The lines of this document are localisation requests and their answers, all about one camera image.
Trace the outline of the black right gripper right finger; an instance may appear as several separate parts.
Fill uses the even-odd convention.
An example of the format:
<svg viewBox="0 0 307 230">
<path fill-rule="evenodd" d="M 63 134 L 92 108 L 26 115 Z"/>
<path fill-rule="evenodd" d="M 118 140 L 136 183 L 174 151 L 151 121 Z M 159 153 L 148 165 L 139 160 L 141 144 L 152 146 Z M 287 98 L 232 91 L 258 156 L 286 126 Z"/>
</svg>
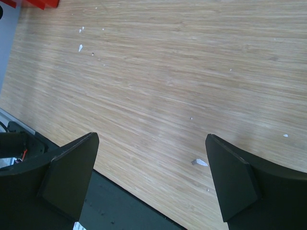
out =
<svg viewBox="0 0 307 230">
<path fill-rule="evenodd" d="M 214 134 L 205 140 L 223 221 L 231 230 L 305 230 L 307 174 L 244 151 Z"/>
</svg>

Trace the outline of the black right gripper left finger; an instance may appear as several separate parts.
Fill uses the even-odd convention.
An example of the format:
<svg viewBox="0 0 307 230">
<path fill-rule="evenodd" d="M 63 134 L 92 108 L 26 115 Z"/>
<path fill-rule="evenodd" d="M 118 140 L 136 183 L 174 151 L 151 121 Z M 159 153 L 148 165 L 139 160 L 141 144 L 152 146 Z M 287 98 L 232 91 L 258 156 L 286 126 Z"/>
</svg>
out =
<svg viewBox="0 0 307 230">
<path fill-rule="evenodd" d="M 88 133 L 0 170 L 2 230 L 71 230 L 79 221 L 99 147 Z"/>
</svg>

